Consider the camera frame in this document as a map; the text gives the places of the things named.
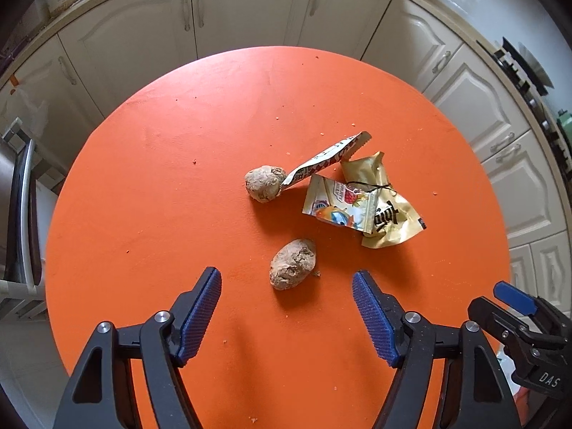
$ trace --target cabinet handle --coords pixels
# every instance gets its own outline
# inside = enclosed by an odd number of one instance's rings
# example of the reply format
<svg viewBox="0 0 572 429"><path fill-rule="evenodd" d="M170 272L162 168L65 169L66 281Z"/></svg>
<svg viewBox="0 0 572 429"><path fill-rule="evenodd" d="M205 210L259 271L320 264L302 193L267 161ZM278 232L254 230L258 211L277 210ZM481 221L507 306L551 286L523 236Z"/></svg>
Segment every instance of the cabinet handle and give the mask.
<svg viewBox="0 0 572 429"><path fill-rule="evenodd" d="M198 26L202 27L203 25L205 25L202 0L197 0L197 12L198 12Z"/></svg>
<svg viewBox="0 0 572 429"><path fill-rule="evenodd" d="M189 0L181 0L182 17L185 20L185 31L191 30L191 9L189 8Z"/></svg>
<svg viewBox="0 0 572 429"><path fill-rule="evenodd" d="M511 142L513 139L514 139L514 132L511 132L506 137L504 137L501 141L495 143L491 147L491 152L495 153L499 148L501 148L501 146L503 146L505 143Z"/></svg>
<svg viewBox="0 0 572 429"><path fill-rule="evenodd" d="M313 16L318 9L318 3L320 0L312 0L312 5L310 6L310 16Z"/></svg>
<svg viewBox="0 0 572 429"><path fill-rule="evenodd" d="M64 77L70 81L71 85L75 85L77 84L77 80L75 80L71 74L68 71L68 68L66 67L66 64L64 62L64 57L63 56L59 56L58 57L58 61L59 61L59 67L62 68L62 72L64 73Z"/></svg>
<svg viewBox="0 0 572 429"><path fill-rule="evenodd" d="M447 51L445 51L445 54L443 55L443 57L439 61L437 61L437 64L433 68L433 74L437 74L441 69L443 69L447 65L447 63L449 62L450 59L451 59L451 52L449 50L447 50Z"/></svg>
<svg viewBox="0 0 572 429"><path fill-rule="evenodd" d="M517 143L515 146L510 147L508 150L504 150L504 152L501 152L501 154L497 156L497 163L502 163L502 161L506 157L508 157L512 153L517 153L518 150L521 149L521 147L522 147L522 145L520 143Z"/></svg>

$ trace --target candy wrapper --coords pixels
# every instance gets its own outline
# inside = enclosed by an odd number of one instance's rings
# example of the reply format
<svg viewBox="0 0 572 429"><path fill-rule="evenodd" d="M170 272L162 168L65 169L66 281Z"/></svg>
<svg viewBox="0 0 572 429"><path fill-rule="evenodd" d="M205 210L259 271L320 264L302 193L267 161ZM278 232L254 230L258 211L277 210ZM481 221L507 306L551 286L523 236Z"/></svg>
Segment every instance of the candy wrapper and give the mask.
<svg viewBox="0 0 572 429"><path fill-rule="evenodd" d="M371 135L363 131L357 135L343 139L323 152L318 153L312 159L307 160L288 174L280 186L280 191L303 181L307 177L334 163L343 159L350 159L351 156L370 139Z"/></svg>
<svg viewBox="0 0 572 429"><path fill-rule="evenodd" d="M383 153L342 161L341 168L347 182L363 190L379 192L372 233L365 233L361 241L369 248L396 245L410 239L425 229L425 223L411 204L397 193L390 184L381 159Z"/></svg>
<svg viewBox="0 0 572 429"><path fill-rule="evenodd" d="M365 192L313 174L302 212L330 224L371 234L378 192Z"/></svg>

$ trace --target orange round table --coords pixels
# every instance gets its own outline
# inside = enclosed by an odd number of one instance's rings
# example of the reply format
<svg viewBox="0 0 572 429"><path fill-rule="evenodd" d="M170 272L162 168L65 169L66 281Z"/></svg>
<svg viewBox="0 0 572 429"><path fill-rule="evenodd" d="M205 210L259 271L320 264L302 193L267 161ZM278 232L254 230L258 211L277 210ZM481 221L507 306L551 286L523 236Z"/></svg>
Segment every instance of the orange round table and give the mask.
<svg viewBox="0 0 572 429"><path fill-rule="evenodd" d="M427 230L372 250L361 234L302 214L308 180L262 204L248 170L287 171L342 138L372 136L394 187ZM340 166L322 175L342 180ZM274 291L270 260L316 242L317 269ZM418 91L375 67L305 48L233 51L187 64L119 106L79 154L50 228L47 295L69 373L102 320L145 321L205 266L222 295L198 355L181 370L203 426L371 428L394 370L377 357L352 299L368 269L405 310L460 326L470 300L507 280L499 206L467 142ZM436 361L421 428L433 423ZM139 361L135 391L156 427Z"/></svg>

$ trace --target dirty potato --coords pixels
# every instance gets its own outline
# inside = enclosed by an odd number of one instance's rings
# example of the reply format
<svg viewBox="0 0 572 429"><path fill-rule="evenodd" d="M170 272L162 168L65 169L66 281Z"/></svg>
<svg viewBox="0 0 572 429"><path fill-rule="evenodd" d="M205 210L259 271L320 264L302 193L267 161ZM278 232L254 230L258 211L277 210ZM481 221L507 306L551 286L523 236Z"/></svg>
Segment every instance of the dirty potato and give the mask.
<svg viewBox="0 0 572 429"><path fill-rule="evenodd" d="M248 193L261 203L274 200L280 195L280 185L286 178L286 171L276 166L260 166L244 176Z"/></svg>
<svg viewBox="0 0 572 429"><path fill-rule="evenodd" d="M279 291L301 283L316 265L316 245L296 239L282 247L270 263L270 283Z"/></svg>

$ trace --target white wall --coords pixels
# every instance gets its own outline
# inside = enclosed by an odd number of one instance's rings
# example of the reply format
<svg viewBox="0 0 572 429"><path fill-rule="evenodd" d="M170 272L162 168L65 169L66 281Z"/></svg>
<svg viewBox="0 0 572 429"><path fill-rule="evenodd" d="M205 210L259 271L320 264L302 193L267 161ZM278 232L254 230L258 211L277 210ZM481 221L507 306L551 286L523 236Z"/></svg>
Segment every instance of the white wall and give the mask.
<svg viewBox="0 0 572 429"><path fill-rule="evenodd" d="M523 43L554 84L546 102L556 113L572 110L572 50L538 0L441 0L490 42L504 36L515 48Z"/></svg>

